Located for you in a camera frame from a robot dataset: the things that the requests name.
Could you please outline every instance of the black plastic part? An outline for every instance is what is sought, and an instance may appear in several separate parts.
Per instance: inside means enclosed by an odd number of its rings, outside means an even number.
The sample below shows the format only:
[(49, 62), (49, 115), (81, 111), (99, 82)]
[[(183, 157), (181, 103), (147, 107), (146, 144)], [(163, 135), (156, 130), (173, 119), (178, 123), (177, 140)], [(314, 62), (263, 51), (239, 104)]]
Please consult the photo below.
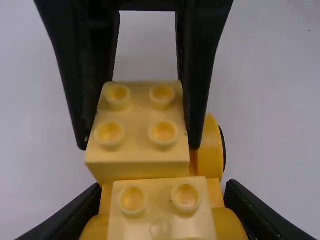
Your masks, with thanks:
[(178, 77), (189, 147), (200, 147), (216, 50), (233, 0), (34, 0), (56, 54), (77, 145), (87, 148), (112, 81), (119, 10), (175, 11)]
[(227, 182), (224, 204), (235, 212), (251, 240), (314, 240), (236, 180)]
[(51, 39), (77, 145), (87, 148), (101, 89), (113, 78), (119, 11), (100, 0), (34, 0)]
[(99, 213), (101, 192), (100, 186), (95, 183), (17, 240), (78, 240), (87, 222)]
[(218, 44), (233, 0), (186, 0), (176, 14), (178, 78), (189, 147), (201, 145)]
[(220, 130), (220, 136), (221, 136), (221, 141), (222, 141), (222, 149), (223, 149), (223, 172), (225, 172), (226, 164), (227, 164), (226, 142), (225, 142), (224, 133), (222, 132), (222, 129), (221, 129), (220, 126), (219, 126), (219, 130)]

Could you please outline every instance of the plastic toy brick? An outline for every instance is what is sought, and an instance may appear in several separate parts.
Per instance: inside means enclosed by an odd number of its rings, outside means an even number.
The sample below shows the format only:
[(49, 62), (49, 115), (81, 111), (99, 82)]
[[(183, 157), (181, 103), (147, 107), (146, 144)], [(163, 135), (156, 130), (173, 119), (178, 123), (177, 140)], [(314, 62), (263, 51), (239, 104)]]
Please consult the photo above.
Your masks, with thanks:
[(108, 240), (216, 240), (205, 177), (116, 181)]
[(110, 213), (112, 187), (112, 184), (102, 186), (99, 215), (109, 215)]
[(100, 185), (186, 177), (190, 156), (181, 83), (107, 82), (85, 163)]

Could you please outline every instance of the white background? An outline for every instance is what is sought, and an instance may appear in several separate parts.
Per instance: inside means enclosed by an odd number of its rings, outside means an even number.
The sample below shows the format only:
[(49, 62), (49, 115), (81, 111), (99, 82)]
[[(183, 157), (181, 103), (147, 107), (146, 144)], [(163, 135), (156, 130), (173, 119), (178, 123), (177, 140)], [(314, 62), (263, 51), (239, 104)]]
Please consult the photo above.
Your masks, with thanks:
[[(176, 79), (173, 13), (121, 14), (115, 79)], [(14, 239), (95, 182), (77, 148), (50, 39), (31, 0), (0, 2), (0, 238)], [(237, 179), (320, 238), (320, 1), (235, 0), (208, 112)]]

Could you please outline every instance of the hole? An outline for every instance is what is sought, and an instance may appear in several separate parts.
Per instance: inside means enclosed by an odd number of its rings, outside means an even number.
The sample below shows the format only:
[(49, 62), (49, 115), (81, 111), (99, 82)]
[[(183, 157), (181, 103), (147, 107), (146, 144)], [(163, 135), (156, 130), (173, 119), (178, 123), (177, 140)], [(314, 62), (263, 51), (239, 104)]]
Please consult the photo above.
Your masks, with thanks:
[(115, 147), (125, 137), (124, 127), (115, 121), (108, 121), (100, 124), (95, 130), (95, 140), (106, 146)]
[(123, 85), (114, 85), (107, 89), (105, 99), (111, 110), (121, 111), (128, 106), (130, 90)]
[(169, 147), (178, 137), (178, 127), (172, 121), (160, 121), (149, 130), (149, 139), (158, 146)]
[(146, 208), (146, 195), (138, 186), (126, 188), (120, 196), (120, 208), (123, 214), (137, 217)]
[(198, 190), (190, 183), (176, 186), (171, 193), (171, 200), (175, 208), (185, 214), (195, 212), (201, 202)]
[(175, 100), (175, 90), (165, 84), (157, 85), (150, 90), (150, 100), (152, 106), (158, 110), (167, 110)]

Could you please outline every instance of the yellow toy vehicle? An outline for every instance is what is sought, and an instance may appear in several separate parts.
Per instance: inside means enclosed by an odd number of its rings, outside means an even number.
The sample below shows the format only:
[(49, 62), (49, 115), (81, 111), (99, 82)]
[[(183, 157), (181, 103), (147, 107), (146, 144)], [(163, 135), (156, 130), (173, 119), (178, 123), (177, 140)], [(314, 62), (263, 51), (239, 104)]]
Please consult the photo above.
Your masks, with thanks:
[[(313, 239), (235, 180), (206, 114), (233, 0), (34, 0), (97, 183), (20, 240)], [(113, 82), (120, 10), (176, 12), (178, 78)]]

